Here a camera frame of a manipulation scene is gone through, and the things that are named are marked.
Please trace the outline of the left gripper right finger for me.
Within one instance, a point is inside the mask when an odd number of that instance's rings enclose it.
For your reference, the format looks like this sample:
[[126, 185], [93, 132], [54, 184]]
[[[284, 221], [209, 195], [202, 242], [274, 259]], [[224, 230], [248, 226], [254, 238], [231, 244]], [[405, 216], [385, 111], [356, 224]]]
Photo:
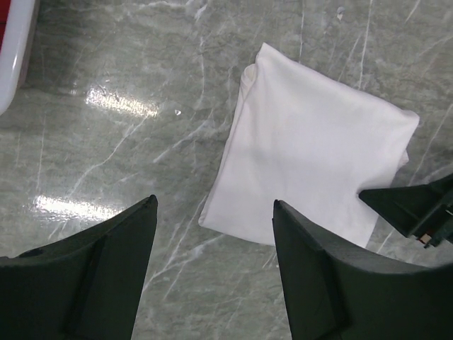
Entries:
[[284, 201], [273, 232], [293, 339], [451, 339], [452, 266], [375, 254]]

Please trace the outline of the white floral print t-shirt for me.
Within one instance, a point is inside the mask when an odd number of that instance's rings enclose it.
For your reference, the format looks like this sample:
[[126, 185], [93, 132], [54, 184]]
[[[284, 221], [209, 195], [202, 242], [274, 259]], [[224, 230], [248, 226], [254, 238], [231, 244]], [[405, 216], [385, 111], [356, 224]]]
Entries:
[[263, 44], [241, 75], [200, 226], [274, 244], [273, 203], [365, 247], [377, 214], [358, 197], [408, 161], [416, 113], [334, 81]]

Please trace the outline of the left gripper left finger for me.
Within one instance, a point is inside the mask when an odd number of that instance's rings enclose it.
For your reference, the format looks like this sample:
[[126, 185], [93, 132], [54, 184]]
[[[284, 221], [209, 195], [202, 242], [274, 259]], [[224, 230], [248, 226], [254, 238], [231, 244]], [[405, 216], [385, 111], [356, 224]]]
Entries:
[[157, 224], [145, 198], [70, 237], [1, 258], [2, 339], [130, 339]]

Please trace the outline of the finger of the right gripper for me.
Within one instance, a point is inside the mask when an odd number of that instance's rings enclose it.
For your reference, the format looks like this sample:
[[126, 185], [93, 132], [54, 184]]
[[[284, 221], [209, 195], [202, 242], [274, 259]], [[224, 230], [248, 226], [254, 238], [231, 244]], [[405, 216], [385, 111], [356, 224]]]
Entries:
[[359, 198], [406, 238], [425, 248], [452, 242], [452, 175], [418, 186], [363, 190]]

